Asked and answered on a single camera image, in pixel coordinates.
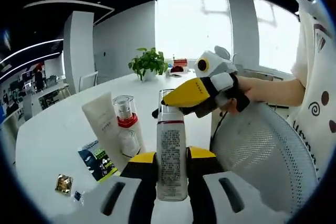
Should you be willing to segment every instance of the black eye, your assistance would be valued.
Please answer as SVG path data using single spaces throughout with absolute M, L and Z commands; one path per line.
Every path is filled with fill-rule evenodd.
M 329 102 L 329 93 L 327 91 L 325 91 L 325 92 L 322 93 L 321 102 L 322 102 L 323 106 L 326 106 L 328 104 L 328 102 Z

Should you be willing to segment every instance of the cable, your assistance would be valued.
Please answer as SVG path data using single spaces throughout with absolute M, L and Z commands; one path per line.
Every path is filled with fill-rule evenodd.
M 216 136 L 216 133 L 217 133 L 217 131 L 218 131 L 218 128 L 220 127 L 220 125 L 221 125 L 221 123 L 222 123 L 224 117 L 226 116 L 226 114 L 227 114 L 227 111 L 224 113 L 224 115 L 222 116 L 222 118 L 221 118 L 220 121 L 218 122 L 217 127 L 216 127 L 216 129 L 215 129 L 215 132 L 214 132 L 214 134 L 212 135 L 212 137 L 210 138 L 210 148 L 209 148 L 210 151 L 212 150 L 212 145 L 213 145 L 213 142 L 214 142 L 214 140 L 215 140 L 215 136 Z

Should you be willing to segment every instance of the ceiling light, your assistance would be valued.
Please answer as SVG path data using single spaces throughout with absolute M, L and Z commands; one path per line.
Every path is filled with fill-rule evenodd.
M 62 41 L 63 39 L 54 39 L 54 40 L 50 40 L 50 41 L 45 41 L 45 42 L 42 42 L 42 43 L 38 43 L 38 44 L 35 44 L 35 45 L 32 45 L 32 46 L 29 46 L 29 47 L 26 47 L 24 49 L 21 49 L 9 56 L 7 56 L 5 59 L 3 59 L 2 61 L 0 61 L 0 64 L 2 64 L 3 62 L 5 62 L 6 60 L 8 60 L 9 58 L 13 57 L 14 55 L 17 55 L 18 53 L 20 52 L 23 52 L 29 48 L 32 48 L 32 47 L 37 47 L 37 46 L 40 46 L 40 45 L 43 45 L 43 44 L 46 44 L 46 43 L 51 43 L 51 42 L 56 42 L 56 41 Z
M 22 65 L 20 65 L 20 66 L 18 66 L 18 67 L 16 67 L 16 68 L 13 68 L 11 71 L 5 73 L 3 76 L 0 77 L 0 80 L 2 80 L 5 76 L 7 76 L 7 75 L 10 74 L 11 72 L 15 71 L 16 69 L 19 69 L 20 67 L 23 67 L 24 65 L 27 65 L 27 64 L 29 64 L 29 63 L 32 63 L 33 61 L 41 60 L 41 59 L 43 59 L 43 58 L 46 58 L 46 57 L 49 57 L 49 56 L 52 56 L 52 55 L 57 55 L 57 54 L 60 54 L 60 52 L 56 52 L 56 53 L 51 54 L 51 55 L 45 55 L 45 56 L 42 56 L 42 57 L 40 57 L 40 58 L 37 58 L 37 59 L 31 60 L 31 61 L 29 61 L 29 62 L 26 62 L 26 63 L 24 63 L 24 64 L 22 64 Z

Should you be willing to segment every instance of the window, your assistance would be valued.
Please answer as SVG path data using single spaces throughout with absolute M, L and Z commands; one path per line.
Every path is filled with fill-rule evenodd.
M 258 18 L 259 65 L 291 73 L 299 41 L 297 17 L 268 1 L 253 1 Z
M 232 54 L 228 0 L 157 0 L 155 45 L 166 59 L 197 59 L 217 45 Z

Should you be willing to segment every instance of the office chair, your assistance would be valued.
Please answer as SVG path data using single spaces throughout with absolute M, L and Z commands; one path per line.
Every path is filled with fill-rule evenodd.
M 85 89 L 89 89 L 97 85 L 98 72 L 88 74 L 86 76 L 81 76 L 79 78 L 79 88 L 78 92 L 81 92 Z

